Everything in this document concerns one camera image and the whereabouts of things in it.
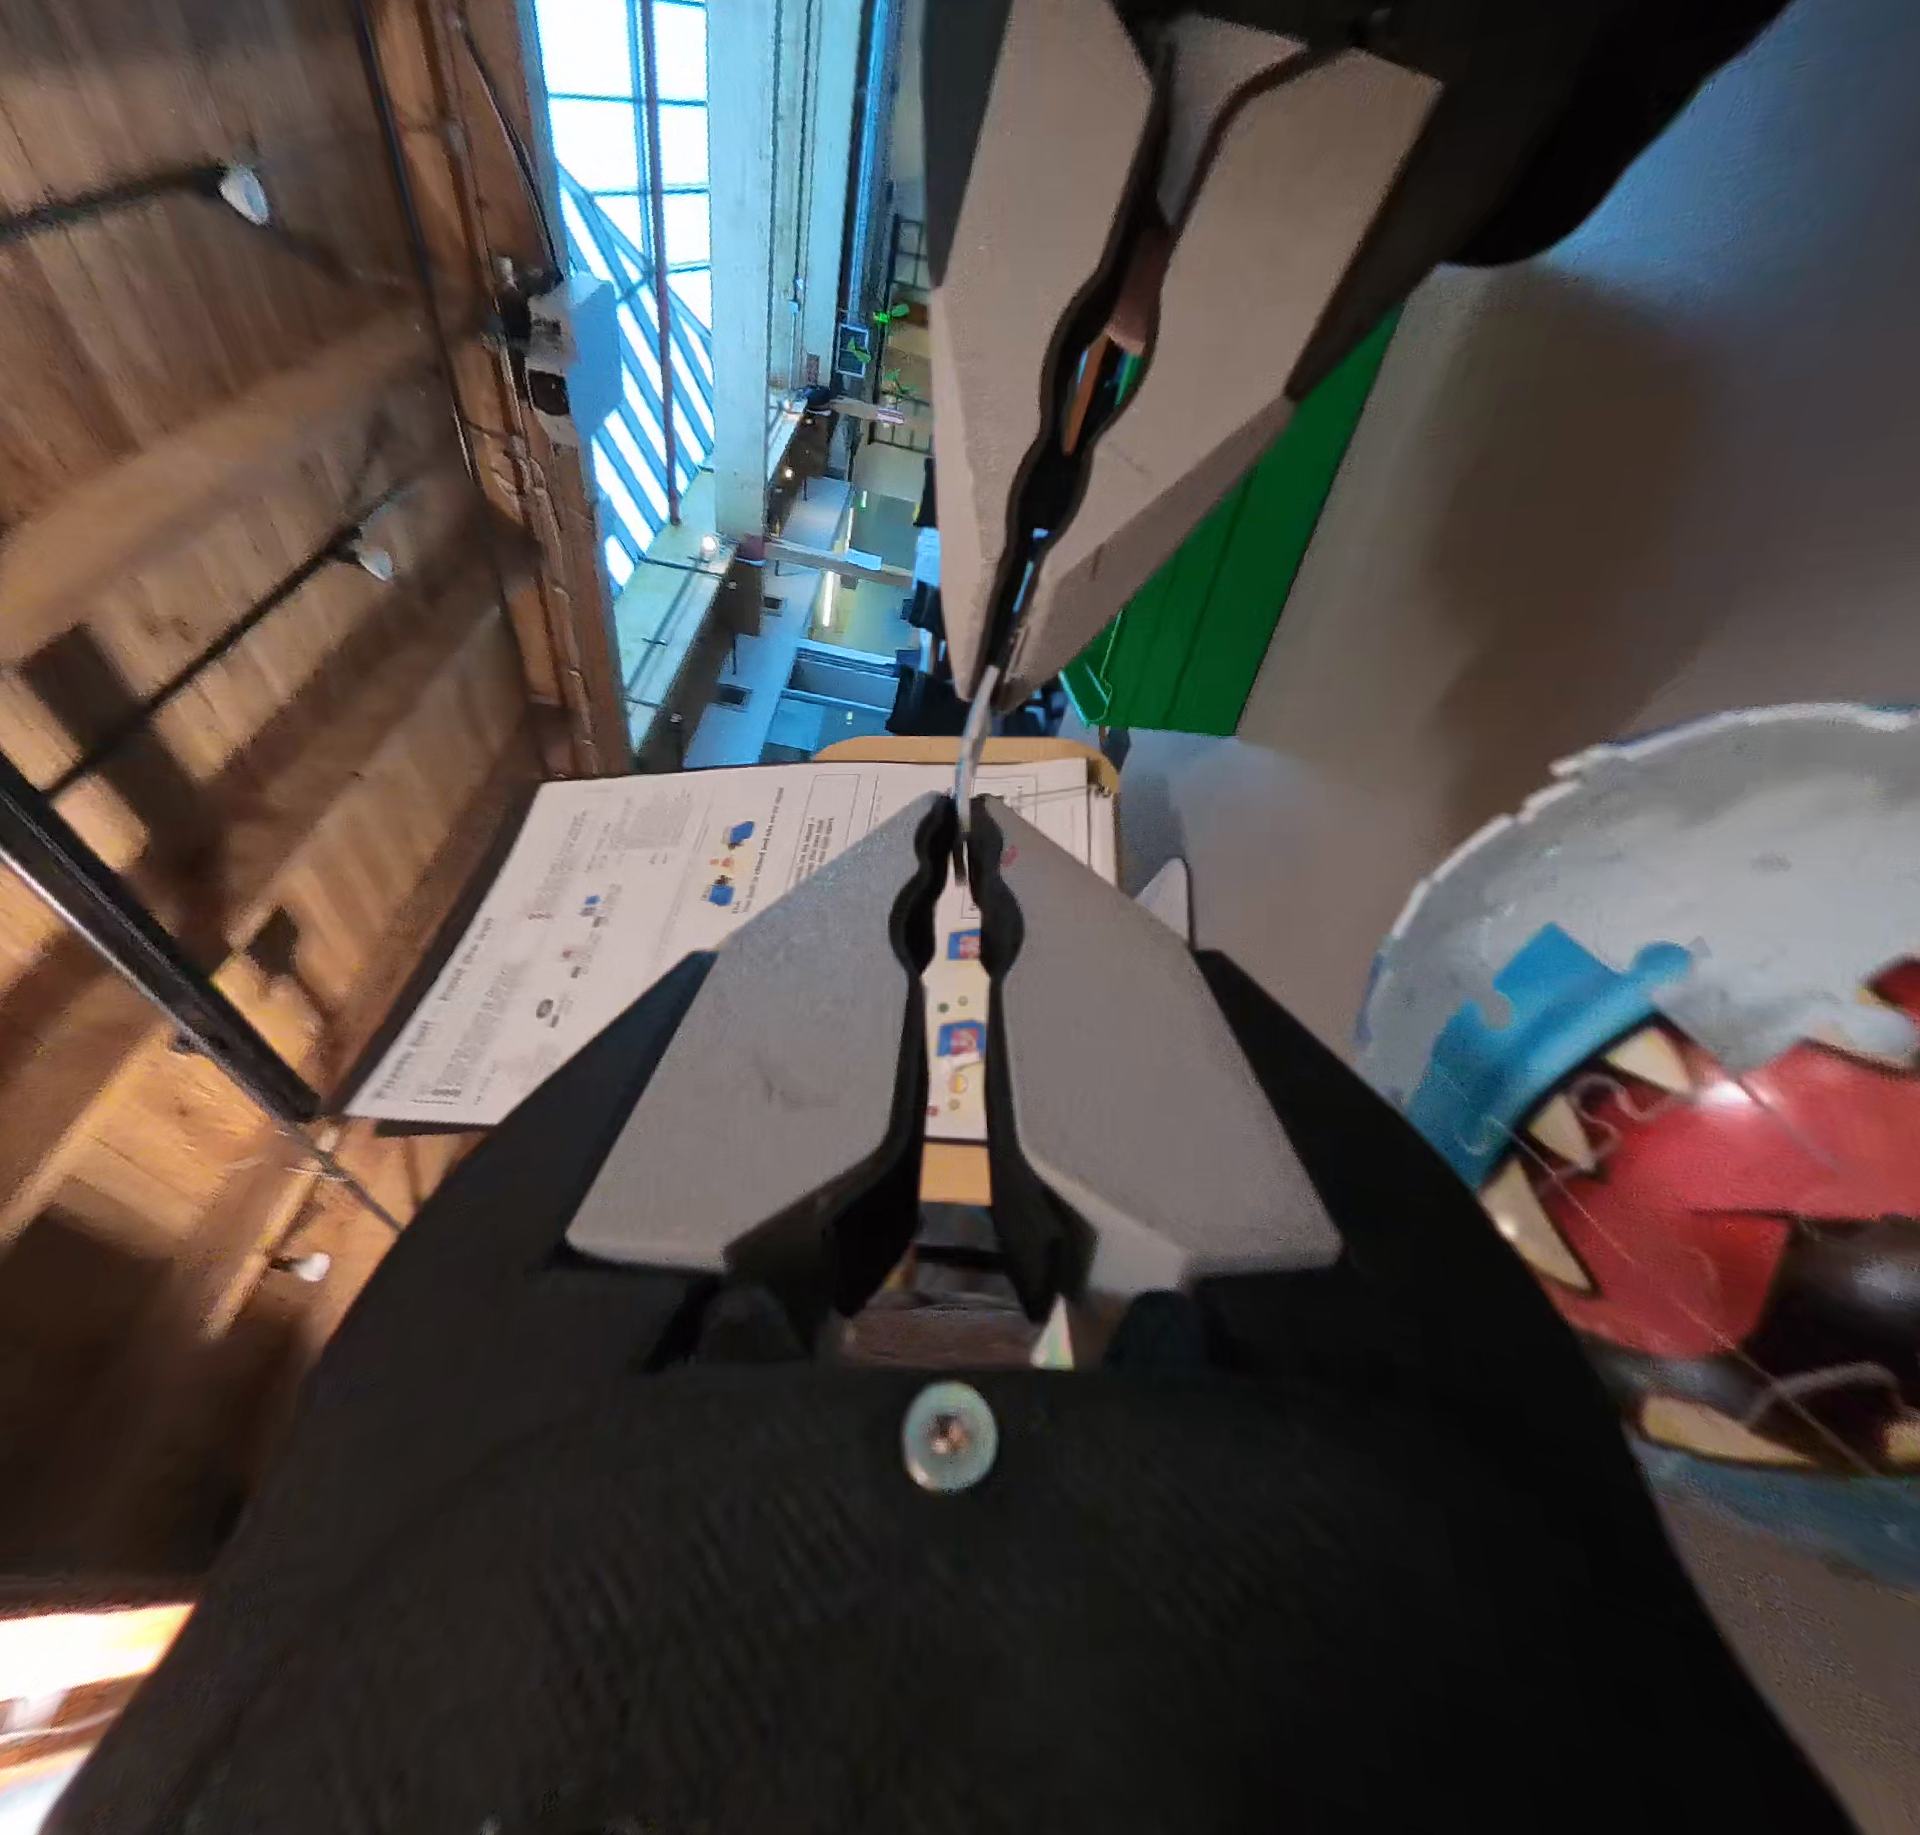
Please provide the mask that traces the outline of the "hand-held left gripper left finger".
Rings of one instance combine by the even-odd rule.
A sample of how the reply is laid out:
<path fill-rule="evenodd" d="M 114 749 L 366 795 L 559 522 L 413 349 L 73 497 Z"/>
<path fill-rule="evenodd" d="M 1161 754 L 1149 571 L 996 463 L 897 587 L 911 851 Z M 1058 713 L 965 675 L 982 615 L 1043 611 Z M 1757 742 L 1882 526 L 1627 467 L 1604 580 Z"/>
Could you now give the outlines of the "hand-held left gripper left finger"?
<path fill-rule="evenodd" d="M 958 840 L 918 796 L 750 917 L 612 1136 L 567 1245 L 856 1315 L 920 1226 L 926 967 Z"/>

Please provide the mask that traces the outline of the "blue puzzle ball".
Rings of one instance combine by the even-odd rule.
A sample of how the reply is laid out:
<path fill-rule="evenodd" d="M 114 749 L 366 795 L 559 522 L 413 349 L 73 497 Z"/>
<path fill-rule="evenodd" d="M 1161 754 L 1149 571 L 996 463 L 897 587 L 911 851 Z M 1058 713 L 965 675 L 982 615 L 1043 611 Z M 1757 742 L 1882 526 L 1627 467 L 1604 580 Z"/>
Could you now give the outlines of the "blue puzzle ball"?
<path fill-rule="evenodd" d="M 1917 708 L 1561 759 L 1410 894 L 1355 1056 L 1653 1483 L 1917 1594 Z"/>

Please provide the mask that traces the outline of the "white wall box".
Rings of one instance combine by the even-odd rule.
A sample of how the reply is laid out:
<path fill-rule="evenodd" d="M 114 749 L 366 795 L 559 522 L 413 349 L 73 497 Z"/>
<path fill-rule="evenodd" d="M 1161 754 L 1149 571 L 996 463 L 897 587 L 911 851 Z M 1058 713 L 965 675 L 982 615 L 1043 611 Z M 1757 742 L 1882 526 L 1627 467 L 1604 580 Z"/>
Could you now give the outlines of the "white wall box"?
<path fill-rule="evenodd" d="M 525 299 L 525 398 L 546 437 L 587 450 L 624 401 L 617 292 L 587 269 Z"/>

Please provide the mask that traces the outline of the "black ceiling pipe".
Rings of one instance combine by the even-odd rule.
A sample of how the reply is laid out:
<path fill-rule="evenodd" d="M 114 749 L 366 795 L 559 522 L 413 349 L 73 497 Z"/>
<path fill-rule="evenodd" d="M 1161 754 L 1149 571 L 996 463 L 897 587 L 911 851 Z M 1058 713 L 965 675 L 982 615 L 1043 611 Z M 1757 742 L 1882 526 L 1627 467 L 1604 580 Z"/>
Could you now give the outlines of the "black ceiling pipe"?
<path fill-rule="evenodd" d="M 2 757 L 2 863 L 266 1117 L 284 1128 L 318 1117 L 318 1093 L 11 757 Z"/>

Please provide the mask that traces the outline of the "white puzzle piece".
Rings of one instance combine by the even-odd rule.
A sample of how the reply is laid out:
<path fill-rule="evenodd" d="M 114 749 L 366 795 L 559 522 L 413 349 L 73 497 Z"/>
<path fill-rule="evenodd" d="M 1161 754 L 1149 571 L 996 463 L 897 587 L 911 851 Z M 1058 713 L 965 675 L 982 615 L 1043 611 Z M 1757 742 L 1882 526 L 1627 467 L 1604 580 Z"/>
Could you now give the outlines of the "white puzzle piece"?
<path fill-rule="evenodd" d="M 958 739 L 958 766 L 956 766 L 956 784 L 953 784 L 953 808 L 956 808 L 956 842 L 953 842 L 953 872 L 956 883 L 960 893 L 971 894 L 971 817 L 975 817 L 975 800 L 977 800 L 977 774 L 986 759 L 986 742 L 992 734 L 992 717 L 996 717 L 996 693 L 1002 682 L 1002 667 L 998 663 L 986 663 L 975 697 L 968 704 L 968 715 Z"/>

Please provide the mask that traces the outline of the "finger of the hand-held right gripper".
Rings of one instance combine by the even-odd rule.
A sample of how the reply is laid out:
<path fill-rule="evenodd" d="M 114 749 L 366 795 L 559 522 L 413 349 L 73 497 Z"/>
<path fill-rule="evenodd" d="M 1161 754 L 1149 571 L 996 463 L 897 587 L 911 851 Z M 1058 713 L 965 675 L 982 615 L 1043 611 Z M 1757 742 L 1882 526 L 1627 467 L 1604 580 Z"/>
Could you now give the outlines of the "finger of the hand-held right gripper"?
<path fill-rule="evenodd" d="M 956 685 L 1013 685 L 1029 566 L 1074 486 L 1070 345 L 1153 119 L 1116 0 L 939 0 L 927 16 L 927 236 L 943 632 Z"/>
<path fill-rule="evenodd" d="M 1428 73 L 1350 49 L 1225 122 L 1172 236 L 1139 382 L 1039 558 L 1005 697 L 1077 659 L 1287 425 L 1287 384 L 1440 98 Z"/>

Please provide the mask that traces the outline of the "green plastic crate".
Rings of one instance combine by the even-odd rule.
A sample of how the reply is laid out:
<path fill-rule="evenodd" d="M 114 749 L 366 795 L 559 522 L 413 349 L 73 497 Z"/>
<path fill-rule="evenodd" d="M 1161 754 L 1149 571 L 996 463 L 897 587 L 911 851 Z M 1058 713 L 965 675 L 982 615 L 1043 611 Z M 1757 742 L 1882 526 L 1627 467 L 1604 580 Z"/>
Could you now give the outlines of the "green plastic crate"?
<path fill-rule="evenodd" d="M 1394 308 L 1116 624 L 1064 671 L 1094 730 L 1230 739 L 1251 700 L 1383 359 Z"/>

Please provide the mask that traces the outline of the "printed instruction sheet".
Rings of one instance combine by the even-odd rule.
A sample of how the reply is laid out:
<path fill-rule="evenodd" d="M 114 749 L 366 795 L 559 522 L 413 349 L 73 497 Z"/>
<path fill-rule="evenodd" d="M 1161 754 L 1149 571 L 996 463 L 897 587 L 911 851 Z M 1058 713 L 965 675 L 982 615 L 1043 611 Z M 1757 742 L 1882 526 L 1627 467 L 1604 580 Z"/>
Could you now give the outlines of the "printed instruction sheet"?
<path fill-rule="evenodd" d="M 943 761 L 802 761 L 545 787 L 348 1116 L 492 1128 L 669 967 L 949 784 Z"/>

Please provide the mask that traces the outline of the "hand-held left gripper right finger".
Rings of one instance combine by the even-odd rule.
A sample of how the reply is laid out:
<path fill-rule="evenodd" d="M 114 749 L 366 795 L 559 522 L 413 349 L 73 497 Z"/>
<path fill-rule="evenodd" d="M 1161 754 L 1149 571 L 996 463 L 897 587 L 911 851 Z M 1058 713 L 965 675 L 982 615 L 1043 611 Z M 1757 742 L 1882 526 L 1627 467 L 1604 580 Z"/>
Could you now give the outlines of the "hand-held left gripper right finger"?
<path fill-rule="evenodd" d="M 991 1215 L 1030 1321 L 1326 1273 L 1342 1231 L 1185 942 L 979 796 Z"/>

